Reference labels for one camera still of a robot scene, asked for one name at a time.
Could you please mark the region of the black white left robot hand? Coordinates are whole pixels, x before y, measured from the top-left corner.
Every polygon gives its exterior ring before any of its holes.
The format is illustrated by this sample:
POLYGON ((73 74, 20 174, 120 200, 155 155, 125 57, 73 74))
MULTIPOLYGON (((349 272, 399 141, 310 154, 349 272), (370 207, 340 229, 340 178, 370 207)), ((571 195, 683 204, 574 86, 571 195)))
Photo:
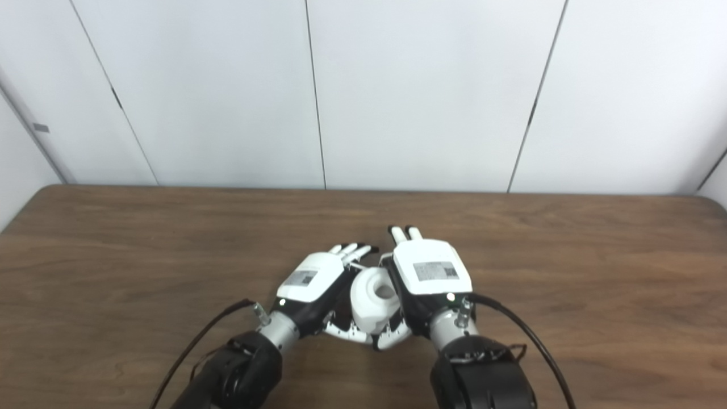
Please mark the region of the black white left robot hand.
POLYGON ((278 287, 272 310, 293 322, 299 339, 314 336, 364 270, 361 259, 378 252, 370 244, 350 243, 309 254, 278 287))

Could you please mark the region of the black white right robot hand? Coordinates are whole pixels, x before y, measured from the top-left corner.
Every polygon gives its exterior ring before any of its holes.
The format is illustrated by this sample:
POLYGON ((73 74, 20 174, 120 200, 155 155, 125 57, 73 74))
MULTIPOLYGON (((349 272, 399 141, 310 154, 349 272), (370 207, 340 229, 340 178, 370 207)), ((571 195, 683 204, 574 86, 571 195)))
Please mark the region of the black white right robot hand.
POLYGON ((424 238, 415 226, 389 226, 394 241, 380 258, 398 297, 398 321, 441 352, 460 337, 477 335, 472 280, 454 246, 424 238))

